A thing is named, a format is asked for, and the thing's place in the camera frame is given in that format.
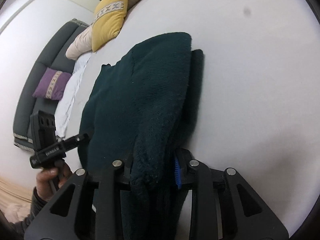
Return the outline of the left hand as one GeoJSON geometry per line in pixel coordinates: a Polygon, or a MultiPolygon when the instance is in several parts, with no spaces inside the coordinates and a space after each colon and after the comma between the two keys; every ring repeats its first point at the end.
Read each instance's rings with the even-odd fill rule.
{"type": "Polygon", "coordinates": [[[70,167],[63,160],[55,162],[54,167],[43,169],[36,176],[36,192],[44,201],[48,202],[56,193],[57,189],[53,184],[54,179],[58,179],[58,188],[61,188],[72,176],[70,167]]]}

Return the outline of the left dark sleeve forearm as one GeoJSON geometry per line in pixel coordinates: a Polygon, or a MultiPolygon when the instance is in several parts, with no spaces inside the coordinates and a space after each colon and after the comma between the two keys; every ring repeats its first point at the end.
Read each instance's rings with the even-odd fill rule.
{"type": "Polygon", "coordinates": [[[20,239],[23,239],[28,226],[31,224],[31,222],[35,219],[35,217],[39,214],[39,212],[43,209],[43,207],[46,204],[47,202],[43,200],[41,197],[39,197],[39,195],[37,194],[37,189],[34,188],[29,215],[25,217],[22,221],[19,221],[17,223],[9,223],[10,226],[13,228],[13,231],[16,233],[16,235],[19,236],[20,239]]]}

